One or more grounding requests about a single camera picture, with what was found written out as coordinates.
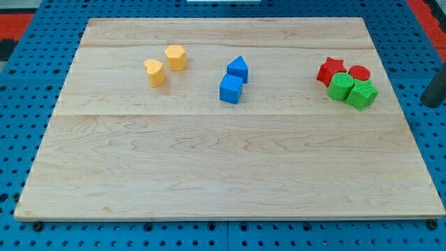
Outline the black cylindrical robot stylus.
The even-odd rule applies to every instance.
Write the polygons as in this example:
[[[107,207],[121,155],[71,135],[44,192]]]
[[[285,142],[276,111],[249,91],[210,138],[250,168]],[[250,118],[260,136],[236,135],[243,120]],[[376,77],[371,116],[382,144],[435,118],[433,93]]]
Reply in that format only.
[[[420,100],[430,108],[437,108],[445,101],[445,63],[426,87]]]

